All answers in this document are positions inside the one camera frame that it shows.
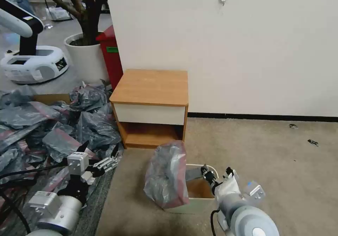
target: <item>white wall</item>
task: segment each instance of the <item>white wall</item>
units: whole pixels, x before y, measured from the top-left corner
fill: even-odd
[[[338,0],[108,0],[123,69],[189,71],[189,112],[338,116]]]

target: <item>beige carpet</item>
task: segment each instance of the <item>beige carpet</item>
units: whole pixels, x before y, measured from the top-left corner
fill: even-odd
[[[260,183],[260,208],[282,236],[336,235],[338,231],[338,123],[188,119],[187,162],[223,173],[231,166],[240,185]],[[316,147],[307,142],[313,139]],[[212,235],[213,207],[198,215],[162,211],[143,193],[152,150],[128,149],[113,177],[97,236]],[[215,220],[216,234],[224,235]]]

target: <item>black baseboard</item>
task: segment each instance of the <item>black baseboard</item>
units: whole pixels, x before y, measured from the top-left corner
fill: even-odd
[[[305,122],[338,122],[338,117],[330,116],[290,116],[290,115],[250,115],[250,114],[218,114],[188,112],[188,117],[217,118],[217,119],[248,119],[248,120],[277,120],[277,121],[305,121]]]

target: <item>wooden nightstand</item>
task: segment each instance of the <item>wooden nightstand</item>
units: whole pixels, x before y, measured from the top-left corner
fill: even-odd
[[[187,71],[127,69],[110,101],[125,148],[184,141]]]

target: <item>nightstand top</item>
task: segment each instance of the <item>nightstand top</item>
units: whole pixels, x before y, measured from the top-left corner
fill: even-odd
[[[127,69],[110,101],[122,104],[185,107],[188,105],[188,72]]]

